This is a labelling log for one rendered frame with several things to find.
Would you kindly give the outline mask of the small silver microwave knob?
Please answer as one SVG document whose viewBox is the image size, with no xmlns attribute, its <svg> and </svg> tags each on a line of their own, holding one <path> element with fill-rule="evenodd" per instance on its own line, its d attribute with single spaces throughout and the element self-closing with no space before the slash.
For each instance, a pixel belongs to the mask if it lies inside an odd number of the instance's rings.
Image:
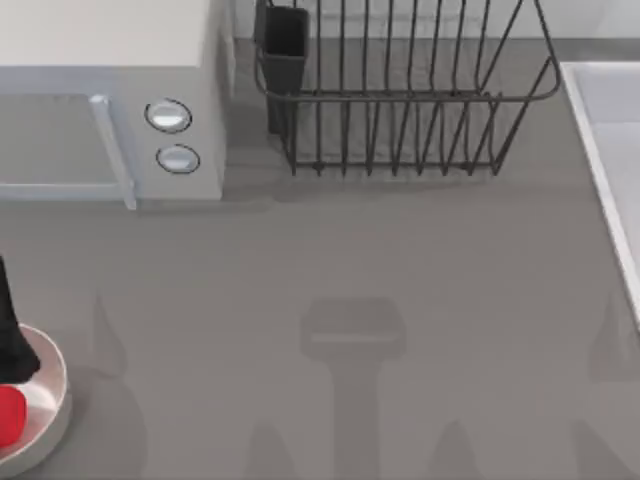
<svg viewBox="0 0 640 480">
<path fill-rule="evenodd" d="M 159 149 L 155 154 L 157 164 L 166 172 L 175 175 L 189 175 L 201 164 L 199 154 L 191 147 L 174 144 Z"/>
</svg>

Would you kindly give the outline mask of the large silver microwave knob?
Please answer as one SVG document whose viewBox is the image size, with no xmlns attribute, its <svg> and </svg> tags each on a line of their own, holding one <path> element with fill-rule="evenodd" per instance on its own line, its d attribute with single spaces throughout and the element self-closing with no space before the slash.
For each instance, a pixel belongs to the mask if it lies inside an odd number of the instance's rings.
<svg viewBox="0 0 640 480">
<path fill-rule="evenodd" d="M 193 121 L 189 108 L 182 102 L 170 98 L 147 104 L 144 118 L 152 128 L 166 134 L 184 132 Z"/>
</svg>

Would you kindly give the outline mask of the black cutlery holder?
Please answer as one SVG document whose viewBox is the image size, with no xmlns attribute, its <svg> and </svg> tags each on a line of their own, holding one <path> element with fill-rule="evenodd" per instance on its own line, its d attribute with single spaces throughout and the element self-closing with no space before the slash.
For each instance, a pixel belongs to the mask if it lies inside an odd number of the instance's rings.
<svg viewBox="0 0 640 480">
<path fill-rule="evenodd" d="M 287 110 L 303 85 L 309 47 L 309 11 L 256 0 L 254 43 L 266 83 L 268 132 L 286 134 Z"/>
</svg>

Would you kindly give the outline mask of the pale microwave oven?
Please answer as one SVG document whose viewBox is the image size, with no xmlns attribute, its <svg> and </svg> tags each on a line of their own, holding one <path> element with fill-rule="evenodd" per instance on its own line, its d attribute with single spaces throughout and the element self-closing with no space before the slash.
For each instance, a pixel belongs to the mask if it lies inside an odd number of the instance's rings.
<svg viewBox="0 0 640 480">
<path fill-rule="evenodd" d="M 235 81 L 229 0 L 0 0 L 0 94 L 100 94 L 147 201 L 217 201 L 227 159 Z M 147 104 L 185 104 L 191 126 L 152 128 Z M 175 175 L 156 162 L 174 144 L 200 156 Z"/>
</svg>

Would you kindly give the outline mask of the microwave glass door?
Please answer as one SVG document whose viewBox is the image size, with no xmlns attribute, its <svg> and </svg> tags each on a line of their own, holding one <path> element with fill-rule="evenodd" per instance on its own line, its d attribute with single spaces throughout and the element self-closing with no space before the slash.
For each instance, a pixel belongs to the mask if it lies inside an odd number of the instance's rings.
<svg viewBox="0 0 640 480">
<path fill-rule="evenodd" d="M 135 180 L 100 94 L 0 94 L 0 201 L 121 201 Z"/>
</svg>

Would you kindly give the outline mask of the silver metal bowl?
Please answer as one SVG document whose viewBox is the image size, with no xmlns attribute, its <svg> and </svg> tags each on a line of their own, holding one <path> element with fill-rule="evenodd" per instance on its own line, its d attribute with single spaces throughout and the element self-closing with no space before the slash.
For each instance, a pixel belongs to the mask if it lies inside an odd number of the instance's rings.
<svg viewBox="0 0 640 480">
<path fill-rule="evenodd" d="M 26 398 L 26 426 L 16 444 L 0 448 L 0 480 L 17 477 L 51 455 L 69 426 L 73 404 L 68 368 L 58 344 L 33 326 L 22 324 L 20 329 L 41 368 L 17 387 Z"/>
</svg>

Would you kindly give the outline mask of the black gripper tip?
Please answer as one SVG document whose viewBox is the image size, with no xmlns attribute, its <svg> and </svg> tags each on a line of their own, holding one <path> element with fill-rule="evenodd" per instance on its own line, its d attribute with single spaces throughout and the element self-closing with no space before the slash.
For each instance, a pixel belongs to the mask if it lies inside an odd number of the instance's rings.
<svg viewBox="0 0 640 480">
<path fill-rule="evenodd" d="M 25 384 L 40 368 L 38 355 L 20 329 L 0 255 L 0 384 Z"/>
</svg>

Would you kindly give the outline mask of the red apple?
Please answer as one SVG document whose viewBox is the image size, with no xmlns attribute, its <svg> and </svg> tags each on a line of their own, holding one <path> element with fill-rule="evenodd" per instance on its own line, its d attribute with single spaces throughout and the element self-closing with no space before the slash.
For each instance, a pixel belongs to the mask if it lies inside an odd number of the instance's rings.
<svg viewBox="0 0 640 480">
<path fill-rule="evenodd" d="M 25 429 L 27 400 L 16 387 L 0 385 L 0 448 L 17 443 Z"/>
</svg>

